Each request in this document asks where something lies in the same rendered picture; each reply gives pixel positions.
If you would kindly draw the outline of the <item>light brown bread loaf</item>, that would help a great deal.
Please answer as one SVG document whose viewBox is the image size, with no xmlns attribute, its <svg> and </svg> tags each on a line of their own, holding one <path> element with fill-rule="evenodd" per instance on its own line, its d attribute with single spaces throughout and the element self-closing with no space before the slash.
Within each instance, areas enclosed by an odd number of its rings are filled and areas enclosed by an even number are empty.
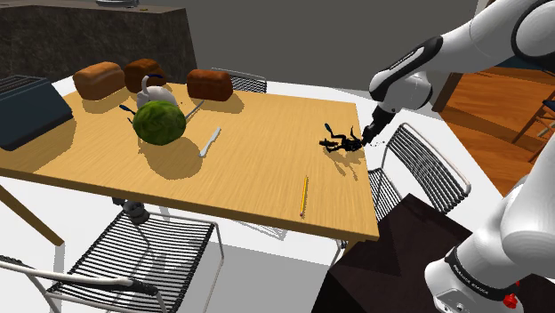
<svg viewBox="0 0 555 313">
<path fill-rule="evenodd" d="M 125 73 L 114 62 L 103 61 L 77 71 L 73 76 L 84 100 L 101 100 L 125 87 Z"/>
</svg>

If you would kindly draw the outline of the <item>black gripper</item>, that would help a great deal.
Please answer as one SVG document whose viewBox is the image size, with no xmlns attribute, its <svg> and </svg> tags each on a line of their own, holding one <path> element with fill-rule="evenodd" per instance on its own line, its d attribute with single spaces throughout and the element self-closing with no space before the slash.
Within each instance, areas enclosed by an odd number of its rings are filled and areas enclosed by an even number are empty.
<svg viewBox="0 0 555 313">
<path fill-rule="evenodd" d="M 324 146 L 328 152 L 343 149 L 347 152 L 357 151 L 362 148 L 362 144 L 371 143 L 374 137 L 382 132 L 386 125 L 396 115 L 395 112 L 388 112 L 381 107 L 377 106 L 372 114 L 373 121 L 367 125 L 362 132 L 362 140 L 354 135 L 353 129 L 350 129 L 350 135 L 334 133 L 331 126 L 325 123 L 326 130 L 330 133 L 333 139 L 340 139 L 341 142 L 333 142 L 329 140 L 321 140 L 318 144 Z"/>
</svg>

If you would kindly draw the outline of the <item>dark stone counter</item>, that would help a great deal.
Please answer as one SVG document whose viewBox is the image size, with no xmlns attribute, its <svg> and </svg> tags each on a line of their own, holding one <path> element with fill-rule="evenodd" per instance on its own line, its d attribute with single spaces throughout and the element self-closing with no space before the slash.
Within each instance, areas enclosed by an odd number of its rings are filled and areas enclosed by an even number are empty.
<svg viewBox="0 0 555 313">
<path fill-rule="evenodd" d="M 197 68 L 183 7 L 102 7 L 81 0 L 0 0 L 0 78 L 55 82 L 102 61 L 155 60 L 184 83 Z"/>
</svg>

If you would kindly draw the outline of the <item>green cabbage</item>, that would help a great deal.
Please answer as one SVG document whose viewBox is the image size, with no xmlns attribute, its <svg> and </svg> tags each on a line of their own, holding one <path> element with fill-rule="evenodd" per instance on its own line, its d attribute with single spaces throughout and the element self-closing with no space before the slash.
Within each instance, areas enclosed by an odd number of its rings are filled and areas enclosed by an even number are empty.
<svg viewBox="0 0 555 313">
<path fill-rule="evenodd" d="M 179 139 L 186 129 L 181 109 L 164 100 L 149 101 L 133 117 L 133 129 L 143 141 L 164 146 Z"/>
</svg>

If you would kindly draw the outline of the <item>wooden dining table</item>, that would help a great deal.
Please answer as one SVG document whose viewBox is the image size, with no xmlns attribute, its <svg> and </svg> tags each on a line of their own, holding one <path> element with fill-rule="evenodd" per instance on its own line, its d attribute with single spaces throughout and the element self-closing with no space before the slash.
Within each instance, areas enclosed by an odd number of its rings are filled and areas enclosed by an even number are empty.
<svg viewBox="0 0 555 313">
<path fill-rule="evenodd" d="M 172 91 L 183 112 L 200 100 Z M 13 151 L 0 149 L 0 176 L 289 229 L 350 243 L 379 236 L 363 151 L 327 152 L 330 133 L 359 131 L 350 102 L 235 92 L 205 101 L 176 141 L 141 141 L 130 122 L 133 96 L 99 101 L 72 92 L 73 118 Z M 217 127 L 205 157 L 199 151 Z M 307 204 L 300 217 L 302 186 Z"/>
</svg>

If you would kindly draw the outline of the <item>dark brown bread loaf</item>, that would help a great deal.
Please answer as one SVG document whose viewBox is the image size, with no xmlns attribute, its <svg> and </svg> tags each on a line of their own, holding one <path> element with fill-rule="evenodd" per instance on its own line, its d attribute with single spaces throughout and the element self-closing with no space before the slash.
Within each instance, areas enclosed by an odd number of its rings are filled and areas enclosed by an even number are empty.
<svg viewBox="0 0 555 313">
<path fill-rule="evenodd" d="M 165 72 L 152 59 L 139 59 L 127 64 L 124 68 L 125 86 L 129 92 L 137 93 L 142 90 L 141 82 L 147 76 L 147 86 L 162 86 L 167 83 Z"/>
</svg>

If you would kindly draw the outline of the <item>reddish brown bread loaf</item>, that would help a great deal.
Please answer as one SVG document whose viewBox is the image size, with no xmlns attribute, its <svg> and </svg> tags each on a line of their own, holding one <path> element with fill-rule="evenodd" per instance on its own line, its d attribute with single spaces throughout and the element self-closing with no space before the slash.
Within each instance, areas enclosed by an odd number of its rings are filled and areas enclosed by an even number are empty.
<svg viewBox="0 0 555 313">
<path fill-rule="evenodd" d="M 226 101 L 233 94 L 229 73 L 216 70 L 194 69 L 187 75 L 190 98 Z"/>
</svg>

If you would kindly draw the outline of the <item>silver metal utensil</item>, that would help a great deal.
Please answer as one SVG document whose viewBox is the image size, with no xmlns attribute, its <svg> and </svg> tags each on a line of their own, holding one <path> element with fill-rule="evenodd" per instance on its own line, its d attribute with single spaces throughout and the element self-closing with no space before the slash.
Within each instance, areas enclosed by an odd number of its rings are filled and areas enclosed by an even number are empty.
<svg viewBox="0 0 555 313">
<path fill-rule="evenodd" d="M 204 104 L 205 100 L 201 100 L 186 116 L 185 119 L 188 120 L 198 109 Z"/>
</svg>

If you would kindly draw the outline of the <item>dark robot stand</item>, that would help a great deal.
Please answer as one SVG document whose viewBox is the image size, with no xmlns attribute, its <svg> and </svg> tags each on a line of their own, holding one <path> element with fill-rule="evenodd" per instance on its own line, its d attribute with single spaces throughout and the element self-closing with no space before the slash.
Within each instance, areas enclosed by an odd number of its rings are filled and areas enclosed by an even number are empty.
<svg viewBox="0 0 555 313">
<path fill-rule="evenodd" d="M 513 278 L 499 301 L 481 300 L 445 257 L 471 232 L 407 195 L 326 274 L 310 313 L 555 313 L 555 284 Z"/>
</svg>

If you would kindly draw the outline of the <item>yellow pencil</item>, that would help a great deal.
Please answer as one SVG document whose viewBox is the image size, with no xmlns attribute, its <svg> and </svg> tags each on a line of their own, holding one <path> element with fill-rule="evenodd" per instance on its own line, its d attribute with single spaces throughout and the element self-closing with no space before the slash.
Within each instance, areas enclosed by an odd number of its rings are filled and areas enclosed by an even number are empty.
<svg viewBox="0 0 555 313">
<path fill-rule="evenodd" d="M 308 176 L 305 176 L 305 178 L 304 178 L 304 180 L 303 180 L 303 186 L 302 186 L 302 201 L 301 201 L 300 212 L 299 212 L 299 215 L 300 215 L 300 217 L 302 217 L 302 218 L 304 218 L 304 215 L 305 215 L 305 208 L 306 208 L 306 204 L 307 204 L 308 181 L 309 181 Z"/>
</svg>

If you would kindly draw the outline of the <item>dark blue toaster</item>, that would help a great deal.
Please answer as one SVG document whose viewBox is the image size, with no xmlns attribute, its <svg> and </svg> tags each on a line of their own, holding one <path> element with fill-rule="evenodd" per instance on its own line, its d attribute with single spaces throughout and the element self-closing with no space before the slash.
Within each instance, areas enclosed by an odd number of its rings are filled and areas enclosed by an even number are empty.
<svg viewBox="0 0 555 313">
<path fill-rule="evenodd" d="M 0 79 L 0 148 L 13 151 L 73 118 L 46 77 Z"/>
</svg>

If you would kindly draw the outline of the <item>white butter knife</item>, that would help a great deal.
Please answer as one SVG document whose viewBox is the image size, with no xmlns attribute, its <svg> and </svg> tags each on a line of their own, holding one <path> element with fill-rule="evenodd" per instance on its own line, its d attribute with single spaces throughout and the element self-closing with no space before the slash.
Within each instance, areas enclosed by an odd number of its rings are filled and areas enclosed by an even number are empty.
<svg viewBox="0 0 555 313">
<path fill-rule="evenodd" d="M 221 132 L 221 128 L 217 127 L 216 130 L 213 132 L 212 136 L 210 137 L 210 139 L 208 140 L 208 142 L 204 145 L 204 147 L 199 151 L 199 157 L 205 157 L 208 149 L 210 148 L 210 146 L 212 145 L 212 143 L 216 140 L 216 138 L 218 137 L 218 135 Z"/>
</svg>

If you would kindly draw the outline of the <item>wooden chair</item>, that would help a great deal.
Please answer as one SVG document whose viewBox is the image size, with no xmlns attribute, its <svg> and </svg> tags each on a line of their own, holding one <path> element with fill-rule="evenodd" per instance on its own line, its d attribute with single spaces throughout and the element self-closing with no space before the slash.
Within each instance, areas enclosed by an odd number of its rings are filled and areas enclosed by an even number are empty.
<svg viewBox="0 0 555 313">
<path fill-rule="evenodd" d="M 516 143 L 534 123 L 538 123 L 543 126 L 543 130 L 541 131 L 542 135 L 540 136 L 540 138 L 543 139 L 543 143 L 528 159 L 530 164 L 535 162 L 551 136 L 555 134 L 555 90 L 550 94 L 547 100 L 542 101 L 540 108 L 536 110 L 536 112 L 511 142 Z"/>
</svg>

